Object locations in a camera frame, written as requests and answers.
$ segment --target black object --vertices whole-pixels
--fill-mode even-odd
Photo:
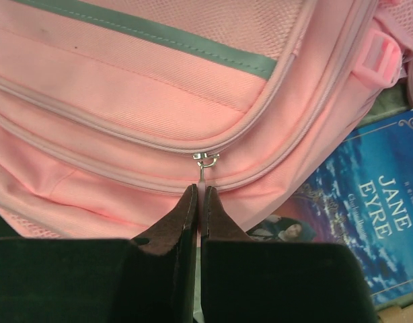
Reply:
[[[0,238],[0,322],[193,322],[197,218],[192,185],[132,240]],[[206,323],[377,322],[347,248],[254,242],[211,187],[200,222]]]

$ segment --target stitching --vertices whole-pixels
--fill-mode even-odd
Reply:
[[[45,46],[48,46],[48,47],[51,47],[51,48],[55,48],[55,49],[62,50],[62,51],[69,52],[69,53],[73,54],[73,52],[71,52],[70,50],[67,50],[67,49],[64,49],[64,48],[60,48],[60,47],[57,47],[57,46],[53,46],[53,45],[50,45],[50,44],[45,44],[45,43],[40,42],[40,41],[38,41],[38,40],[35,40],[35,39],[32,39],[32,38],[28,38],[28,37],[23,36],[23,35],[16,34],[15,32],[13,32],[13,31],[11,31],[11,30],[6,30],[6,29],[3,29],[3,28],[0,28],[0,30],[3,30],[3,31],[5,31],[5,32],[9,32],[10,34],[16,35],[17,37],[21,37],[21,38],[24,38],[24,39],[27,39],[27,40],[30,40],[30,41],[32,41],[32,42],[37,42],[38,44],[42,44],[42,45],[45,45]],[[141,73],[139,73],[139,72],[131,71],[131,70],[129,70],[129,69],[125,69],[125,68],[123,68],[123,67],[119,67],[119,66],[117,66],[117,65],[113,65],[113,64],[111,64],[111,63],[108,63],[108,62],[105,62],[105,61],[101,61],[101,60],[99,60],[99,59],[96,59],[96,58],[94,58],[94,57],[90,57],[90,56],[85,55],[85,54],[77,53],[77,55],[83,56],[83,57],[87,57],[88,59],[92,59],[92,60],[97,61],[97,62],[99,62],[99,63],[101,63],[101,64],[109,65],[109,66],[111,66],[111,67],[113,67],[113,68],[116,68],[116,69],[121,69],[122,71],[126,71],[126,72],[129,72],[129,73],[135,74],[135,75],[140,75],[140,76],[142,76],[142,77],[146,77],[147,79],[152,79],[152,80],[157,81],[157,82],[160,82],[160,83],[162,83],[162,84],[166,84],[166,85],[168,85],[168,86],[170,86],[170,87],[174,87],[174,88],[176,88],[176,89],[179,89],[179,90],[181,90],[181,91],[183,91],[183,92],[185,92],[185,93],[187,93],[187,94],[190,94],[191,96],[196,96],[197,98],[200,98],[200,99],[203,99],[203,100],[206,100],[206,101],[209,101],[209,102],[213,102],[213,103],[219,104],[220,106],[223,106],[223,107],[225,107],[225,108],[229,108],[229,109],[231,109],[231,110],[233,110],[233,111],[236,111],[236,112],[245,114],[244,111],[239,110],[236,106],[228,106],[228,105],[226,105],[226,104],[223,104],[222,102],[219,102],[219,101],[216,101],[216,100],[212,100],[212,99],[210,99],[210,98],[207,98],[207,97],[201,96],[201,95],[199,95],[199,94],[190,92],[190,91],[188,91],[188,90],[186,90],[186,89],[184,89],[184,88],[182,88],[182,87],[179,87],[179,86],[176,86],[176,85],[174,85],[174,84],[171,84],[171,83],[162,81],[162,80],[160,80],[160,79],[157,79],[157,78],[154,78],[154,77],[151,77],[151,76],[148,76],[148,75],[144,75],[144,74],[141,74]]]
[[[190,45],[187,45],[187,44],[183,44],[183,43],[181,43],[181,42],[175,42],[175,41],[170,40],[170,39],[167,39],[167,38],[154,36],[154,35],[148,34],[148,33],[146,33],[146,32],[143,32],[143,31],[141,31],[141,30],[136,30],[136,29],[132,29],[132,28],[129,28],[129,27],[126,27],[126,26],[123,26],[123,25],[118,25],[118,24],[115,24],[115,23],[112,23],[112,22],[108,22],[108,21],[103,20],[103,19],[98,19],[98,18],[92,17],[92,16],[90,16],[90,15],[83,15],[83,14],[81,14],[81,13],[77,13],[77,12],[74,12],[74,11],[69,11],[69,10],[66,10],[66,9],[59,8],[59,7],[54,7],[54,6],[47,5],[47,4],[45,4],[45,3],[36,2],[36,1],[33,1],[33,0],[25,0],[25,1],[30,2],[30,3],[35,3],[35,4],[37,4],[37,5],[43,5],[43,6],[45,6],[45,7],[51,8],[51,9],[56,9],[56,10],[59,10],[59,11],[63,11],[63,12],[66,12],[66,13],[70,13],[71,15],[76,15],[76,16],[79,16],[79,17],[82,17],[82,18],[85,18],[85,19],[94,20],[94,21],[98,21],[98,22],[103,22],[103,23],[105,23],[105,24],[109,24],[109,25],[115,26],[115,27],[117,27],[117,28],[122,28],[122,29],[124,29],[124,30],[130,30],[131,32],[135,32],[135,33],[137,33],[137,34],[141,34],[141,35],[144,35],[144,36],[146,36],[146,37],[150,37],[150,38],[157,39],[157,40],[162,40],[162,41],[164,41],[164,42],[169,42],[170,44],[174,44],[174,45],[176,45],[176,46],[181,46],[181,47],[185,47],[185,48],[188,48],[188,49],[191,49],[191,50],[195,50],[196,52],[200,52],[200,53],[202,53],[202,54],[205,54],[205,55],[208,55],[208,56],[212,56],[212,57],[215,57],[215,58],[218,58],[218,59],[221,59],[221,60],[223,60],[223,61],[230,62],[230,63],[235,63],[235,64],[238,64],[238,65],[240,65],[240,66],[242,66],[242,67],[249,67],[249,68],[255,69],[255,70],[257,70],[257,71],[259,71],[259,72],[261,72],[261,73],[267,73],[267,72],[268,72],[268,71],[265,70],[265,69],[261,69],[261,68],[259,68],[259,67],[255,67],[255,66],[252,66],[252,65],[249,65],[249,64],[245,64],[245,63],[242,63],[242,62],[234,61],[233,59],[228,59],[228,58],[226,58],[226,57],[222,57],[222,56],[220,56],[220,55],[213,54],[213,53],[211,53],[211,52],[207,52],[207,51],[205,51],[205,50],[201,50],[201,49],[199,49],[199,48],[196,48],[196,47],[193,47],[193,46],[190,46]]]
[[[71,170],[68,174],[64,175],[60,180],[57,181],[57,183],[53,186],[52,190],[50,191],[50,194],[48,195],[51,197],[54,194],[54,191],[56,190],[57,186],[63,181],[71,177],[77,170]]]

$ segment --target zipper pull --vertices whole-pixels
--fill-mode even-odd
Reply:
[[[199,182],[204,182],[205,177],[204,177],[204,170],[205,168],[210,168],[215,166],[217,164],[217,161],[220,158],[220,154],[216,153],[214,155],[208,155],[207,153],[195,153],[193,154],[193,159],[198,160],[198,166],[200,167],[200,176],[199,176]],[[212,159],[212,162],[209,164],[204,163],[204,159]]]
[[[204,200],[205,200],[205,192],[207,191],[207,184],[205,183],[205,176],[204,171],[205,168],[213,167],[217,164],[217,160],[219,160],[220,155],[208,155],[207,153],[195,153],[193,155],[194,160],[198,160],[198,166],[200,167],[200,176],[198,182],[198,210],[199,210],[199,218],[203,218],[203,211],[204,211]],[[204,159],[212,159],[212,162],[209,164],[204,163]]]

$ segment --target pink backpack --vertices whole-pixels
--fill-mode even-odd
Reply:
[[[0,215],[132,238],[203,163],[249,229],[412,58],[413,0],[0,0]]]

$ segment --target book cover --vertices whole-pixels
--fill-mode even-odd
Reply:
[[[347,245],[376,305],[412,292],[413,111],[353,131],[248,234]]]
[[[357,128],[395,116],[411,110],[407,98],[406,84],[397,83],[390,89],[383,90],[374,102],[373,107],[358,124]]]

